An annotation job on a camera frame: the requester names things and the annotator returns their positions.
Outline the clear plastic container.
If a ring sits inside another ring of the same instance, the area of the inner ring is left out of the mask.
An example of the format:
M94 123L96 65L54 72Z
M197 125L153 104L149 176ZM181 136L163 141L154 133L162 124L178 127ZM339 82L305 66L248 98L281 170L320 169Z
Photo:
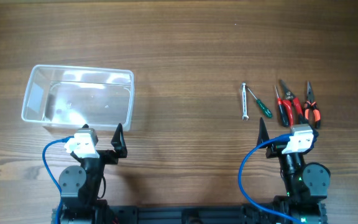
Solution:
M129 131L135 102L135 76L130 70L68 65L36 65L29 77L21 118L54 128L84 124Z

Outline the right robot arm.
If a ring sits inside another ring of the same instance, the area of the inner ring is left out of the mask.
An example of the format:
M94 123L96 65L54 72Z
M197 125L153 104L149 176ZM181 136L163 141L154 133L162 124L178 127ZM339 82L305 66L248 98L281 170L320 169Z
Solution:
M331 173L317 162L306 163L303 156L310 152L284 154L287 142L276 141L265 146L266 158L277 158L280 175L284 182L286 195L276 195L273 201L264 206L296 218L302 223L327 223L326 205L322 202L328 196Z

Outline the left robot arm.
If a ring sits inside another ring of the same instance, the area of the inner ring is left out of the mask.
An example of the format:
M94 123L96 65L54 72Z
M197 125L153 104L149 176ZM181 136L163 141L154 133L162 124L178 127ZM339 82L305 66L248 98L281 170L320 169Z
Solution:
M74 136L64 140L66 152L79 162L59 176L60 203L52 215L52 223L118 223L118 217L99 195L106 188L104 168L127 157L122 124L111 139L112 150L97 150L98 137L93 128L84 125Z

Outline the orange black long-nose pliers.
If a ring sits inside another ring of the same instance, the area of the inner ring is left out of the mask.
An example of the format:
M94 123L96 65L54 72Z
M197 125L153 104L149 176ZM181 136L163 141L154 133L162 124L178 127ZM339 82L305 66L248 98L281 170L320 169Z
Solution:
M314 97L314 92L309 81L307 81L306 101L304 103L303 109L305 121L307 123L309 122L310 113L312 112L314 116L314 127L319 129L321 127L321 113L318 109L318 105Z

